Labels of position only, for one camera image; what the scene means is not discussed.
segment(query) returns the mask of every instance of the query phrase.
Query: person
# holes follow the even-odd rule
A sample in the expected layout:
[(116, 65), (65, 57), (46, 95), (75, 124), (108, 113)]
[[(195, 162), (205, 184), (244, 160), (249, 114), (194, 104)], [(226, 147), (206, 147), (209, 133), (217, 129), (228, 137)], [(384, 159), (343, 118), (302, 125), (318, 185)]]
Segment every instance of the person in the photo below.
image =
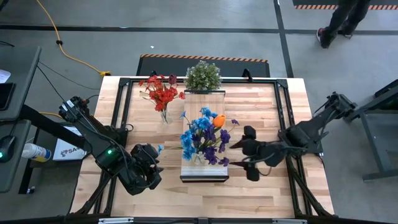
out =
[(356, 26), (365, 18), (370, 2), (371, 0), (338, 0), (338, 8), (333, 13), (329, 26), (317, 30), (321, 46), (327, 49), (337, 34), (351, 38)]

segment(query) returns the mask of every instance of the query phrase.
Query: orange and black striped tape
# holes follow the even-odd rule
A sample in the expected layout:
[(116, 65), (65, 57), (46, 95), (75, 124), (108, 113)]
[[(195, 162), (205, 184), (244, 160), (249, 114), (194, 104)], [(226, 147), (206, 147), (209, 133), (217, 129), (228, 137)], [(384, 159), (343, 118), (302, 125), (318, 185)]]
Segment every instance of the orange and black striped tape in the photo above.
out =
[(188, 56), (188, 55), (142, 54), (141, 57), (188, 58), (188, 59), (203, 59), (203, 60), (229, 60), (229, 61), (241, 61), (241, 62), (268, 62), (268, 60), (255, 59), (255, 58), (210, 57), (210, 56)]
[[(295, 9), (337, 9), (337, 5), (298, 5)], [(397, 10), (398, 5), (369, 6), (369, 10)]]

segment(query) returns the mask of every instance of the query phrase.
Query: yellow cable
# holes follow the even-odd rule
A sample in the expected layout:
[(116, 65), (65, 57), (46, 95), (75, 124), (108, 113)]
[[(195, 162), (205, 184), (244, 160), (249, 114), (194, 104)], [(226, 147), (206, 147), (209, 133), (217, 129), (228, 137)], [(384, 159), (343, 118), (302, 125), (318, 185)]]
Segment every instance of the yellow cable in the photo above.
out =
[(51, 115), (51, 116), (56, 116), (58, 118), (63, 119), (59, 114), (56, 113), (49, 113), (49, 112), (39, 112), (40, 114), (44, 114), (44, 115)]
[[(40, 5), (40, 7), (44, 10), (44, 12), (47, 14), (47, 16), (49, 17), (49, 19), (50, 19), (50, 21), (51, 21), (51, 23), (52, 23), (52, 26), (53, 26), (54, 29), (55, 29), (55, 33), (57, 34), (57, 40), (61, 41), (60, 34), (58, 33), (57, 27), (55, 26), (54, 21), (52, 20), (50, 14), (47, 12), (47, 10), (44, 8), (44, 6), (42, 5), (42, 3), (40, 3), (39, 0), (36, 0), (36, 1), (37, 1), (37, 3)], [(79, 59), (77, 59), (77, 58), (74, 58), (74, 57), (72, 57), (72, 56), (69, 56), (68, 54), (65, 53), (65, 51), (63, 51), (63, 48), (62, 48), (62, 45), (61, 45), (61, 44), (58, 44), (58, 46), (60, 47), (62, 53), (63, 53), (66, 57), (68, 57), (68, 58), (70, 58), (70, 59), (72, 59), (72, 60), (74, 60), (74, 61), (80, 62), (80, 63), (82, 63), (82, 64), (84, 64), (84, 65), (86, 65), (86, 66), (89, 66), (90, 68), (92, 68), (92, 69), (94, 69), (96, 72), (98, 72), (102, 77), (104, 77), (105, 75), (110, 75), (110, 74), (111, 74), (110, 71), (106, 71), (106, 72), (104, 72), (104, 71), (99, 71), (99, 70), (96, 69), (94, 66), (92, 66), (92, 65), (90, 65), (90, 64), (88, 64), (88, 63), (86, 63), (86, 62), (84, 62), (84, 61), (82, 61), (82, 60), (79, 60)]]

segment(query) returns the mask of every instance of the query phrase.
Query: clear glass vase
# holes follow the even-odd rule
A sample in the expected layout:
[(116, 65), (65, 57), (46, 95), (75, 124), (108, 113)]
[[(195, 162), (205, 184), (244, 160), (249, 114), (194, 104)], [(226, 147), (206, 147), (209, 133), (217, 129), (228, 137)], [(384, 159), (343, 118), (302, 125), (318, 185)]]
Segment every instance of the clear glass vase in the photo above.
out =
[(162, 122), (164, 124), (171, 124), (173, 122), (173, 118), (171, 114), (167, 111), (167, 108), (160, 112), (160, 117), (162, 118)]
[(197, 165), (204, 165), (205, 164), (205, 155), (203, 152), (197, 152), (192, 156), (192, 162)]

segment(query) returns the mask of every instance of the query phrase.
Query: wooden table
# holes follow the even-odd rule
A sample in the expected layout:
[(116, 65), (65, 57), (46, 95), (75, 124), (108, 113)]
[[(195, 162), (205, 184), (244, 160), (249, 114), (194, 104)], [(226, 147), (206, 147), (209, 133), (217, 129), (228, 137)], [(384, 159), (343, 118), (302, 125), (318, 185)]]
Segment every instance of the wooden table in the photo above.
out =
[[(104, 77), (95, 117), (104, 125), (110, 124), (114, 108), (116, 92), (120, 77)], [(287, 79), (290, 99), (292, 102), (295, 122), (311, 118), (304, 81), (301, 78)], [(183, 91), (184, 85), (178, 87)], [(243, 134), (243, 126), (251, 125), (257, 129), (257, 139), (261, 141), (277, 140), (280, 129), (276, 110), (274, 87), (268, 84), (224, 84), (226, 90), (225, 111), (228, 120), (236, 119), (240, 126), (231, 134), (229, 145), (238, 141)], [(176, 99), (169, 104), (169, 110), (174, 122), (169, 125), (161, 123), (159, 112), (154, 105), (142, 99), (139, 91), (144, 87), (133, 86), (131, 104), (127, 123), (134, 125), (133, 132), (127, 139), (127, 151), (137, 143), (151, 143), (154, 147), (163, 144), (159, 166), (162, 181), (155, 190), (146, 189), (135, 196), (129, 195), (121, 183), (116, 184), (112, 216), (130, 217), (211, 217), (211, 218), (292, 218), (292, 198), (290, 196), (289, 180), (285, 162), (281, 162), (267, 177), (261, 177), (258, 182), (246, 179), (242, 168), (229, 166), (229, 180), (224, 183), (189, 183), (184, 184), (179, 179), (181, 166), (181, 149), (179, 136), (183, 130), (183, 121), (178, 117), (183, 111), (183, 100)], [(124, 107), (123, 94), (121, 108)], [(280, 91), (285, 109), (285, 99)], [(226, 123), (226, 129), (232, 126)], [(241, 160), (244, 155), (239, 149), (227, 149), (231, 161)], [(307, 184), (314, 196), (333, 213), (328, 184), (322, 163), (314, 155), (303, 156), (303, 164)], [(266, 173), (268, 167), (258, 164), (260, 171)], [(75, 198), (71, 212), (77, 211), (93, 193), (100, 179), (100, 169), (92, 157), (83, 161)], [(300, 208), (304, 211), (302, 193), (298, 190)], [(107, 194), (104, 194), (103, 207)]]

